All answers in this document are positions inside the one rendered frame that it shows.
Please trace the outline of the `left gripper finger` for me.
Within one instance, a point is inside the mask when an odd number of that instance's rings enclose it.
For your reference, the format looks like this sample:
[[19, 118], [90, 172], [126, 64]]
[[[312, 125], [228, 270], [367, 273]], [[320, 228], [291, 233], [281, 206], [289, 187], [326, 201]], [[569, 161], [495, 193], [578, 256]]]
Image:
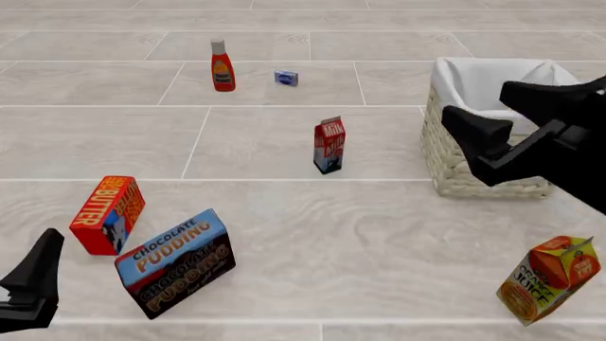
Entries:
[[0, 280], [0, 287], [9, 292], [9, 303], [36, 303], [42, 299], [58, 302], [58, 267], [63, 241], [57, 229], [48, 228], [23, 260]]

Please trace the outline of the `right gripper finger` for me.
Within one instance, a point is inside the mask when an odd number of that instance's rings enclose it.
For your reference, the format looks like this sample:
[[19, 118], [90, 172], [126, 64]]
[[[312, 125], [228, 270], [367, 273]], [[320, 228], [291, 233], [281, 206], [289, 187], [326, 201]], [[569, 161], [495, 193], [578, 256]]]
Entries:
[[499, 100], [539, 127], [553, 119], [580, 127], [606, 124], [606, 76], [563, 86], [506, 81]]
[[442, 110], [441, 124], [468, 161], [479, 157], [498, 159], [511, 149], [508, 141], [512, 121], [477, 116], [449, 105]]

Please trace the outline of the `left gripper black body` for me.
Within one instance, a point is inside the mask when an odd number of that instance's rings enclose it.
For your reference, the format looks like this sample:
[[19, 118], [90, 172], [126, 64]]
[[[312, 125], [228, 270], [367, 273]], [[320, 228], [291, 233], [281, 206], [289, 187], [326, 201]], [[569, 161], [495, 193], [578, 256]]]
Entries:
[[31, 303], [0, 301], [0, 330], [46, 329], [57, 312], [57, 297], [42, 297]]

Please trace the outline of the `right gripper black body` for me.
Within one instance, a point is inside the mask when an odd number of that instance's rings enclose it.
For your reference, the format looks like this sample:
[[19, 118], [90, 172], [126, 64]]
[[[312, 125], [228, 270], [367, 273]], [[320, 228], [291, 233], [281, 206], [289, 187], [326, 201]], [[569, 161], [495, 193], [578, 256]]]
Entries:
[[501, 158], [475, 158], [475, 177], [491, 187], [536, 176], [557, 187], [585, 187], [591, 158], [592, 131], [554, 119]]

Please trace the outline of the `white woven basket with liner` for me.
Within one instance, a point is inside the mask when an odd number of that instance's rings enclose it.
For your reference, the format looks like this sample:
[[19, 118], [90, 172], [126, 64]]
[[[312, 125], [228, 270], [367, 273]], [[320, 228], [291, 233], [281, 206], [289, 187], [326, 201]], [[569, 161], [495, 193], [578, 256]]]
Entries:
[[540, 177], [487, 187], [472, 175], [463, 152], [441, 124], [443, 108], [453, 105], [477, 116], [512, 121], [513, 128], [508, 143], [519, 144], [538, 130], [538, 127], [499, 100], [505, 81], [544, 85], [579, 83], [575, 76], [549, 60], [436, 59], [431, 73], [421, 144], [439, 195], [458, 198], [543, 199], [551, 194], [553, 187]]

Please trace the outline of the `red and blue milk carton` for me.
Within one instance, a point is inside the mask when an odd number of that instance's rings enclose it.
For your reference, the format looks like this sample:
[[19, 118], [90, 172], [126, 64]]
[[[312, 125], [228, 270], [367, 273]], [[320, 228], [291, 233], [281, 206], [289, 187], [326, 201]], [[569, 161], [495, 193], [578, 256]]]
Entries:
[[314, 127], [313, 164], [322, 174], [342, 168], [346, 136], [340, 116], [324, 119]]

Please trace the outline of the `red butter box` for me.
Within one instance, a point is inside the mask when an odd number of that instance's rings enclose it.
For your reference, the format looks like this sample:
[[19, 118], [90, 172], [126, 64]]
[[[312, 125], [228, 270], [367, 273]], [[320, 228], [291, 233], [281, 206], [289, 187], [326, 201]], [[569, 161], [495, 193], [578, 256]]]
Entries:
[[120, 255], [146, 203], [132, 176], [107, 175], [69, 229], [90, 255]]

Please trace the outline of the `orange juice carton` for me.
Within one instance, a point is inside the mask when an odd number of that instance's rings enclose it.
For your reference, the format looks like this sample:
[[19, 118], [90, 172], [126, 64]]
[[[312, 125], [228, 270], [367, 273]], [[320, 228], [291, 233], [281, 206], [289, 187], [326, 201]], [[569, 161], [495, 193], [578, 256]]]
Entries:
[[558, 236], [530, 249], [496, 292], [530, 326], [558, 309], [601, 270], [592, 238]]

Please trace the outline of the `chocolate pudding box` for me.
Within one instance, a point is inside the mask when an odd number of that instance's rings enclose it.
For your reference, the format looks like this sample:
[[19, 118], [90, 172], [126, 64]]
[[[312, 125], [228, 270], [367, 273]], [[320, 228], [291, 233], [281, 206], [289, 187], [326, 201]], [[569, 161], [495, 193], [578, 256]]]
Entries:
[[200, 212], [115, 260], [122, 286], [150, 320], [235, 266], [226, 226], [214, 209]]

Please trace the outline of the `small blue box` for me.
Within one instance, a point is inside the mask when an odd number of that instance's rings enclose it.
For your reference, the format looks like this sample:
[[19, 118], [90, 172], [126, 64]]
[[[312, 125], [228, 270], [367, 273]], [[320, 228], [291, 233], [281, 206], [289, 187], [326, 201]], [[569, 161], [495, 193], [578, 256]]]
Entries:
[[296, 87], [299, 82], [298, 73], [291, 72], [291, 71], [276, 70], [274, 73], [274, 76], [275, 76], [275, 82], [278, 84]]

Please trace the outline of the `red ketchup bottle grey cap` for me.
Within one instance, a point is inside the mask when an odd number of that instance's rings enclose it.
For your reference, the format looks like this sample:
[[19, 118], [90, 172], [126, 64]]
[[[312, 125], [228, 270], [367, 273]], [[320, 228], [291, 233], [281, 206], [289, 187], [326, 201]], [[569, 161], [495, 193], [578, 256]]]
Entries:
[[211, 76], [215, 90], [232, 92], [236, 89], [235, 73], [226, 53], [223, 39], [211, 41]]

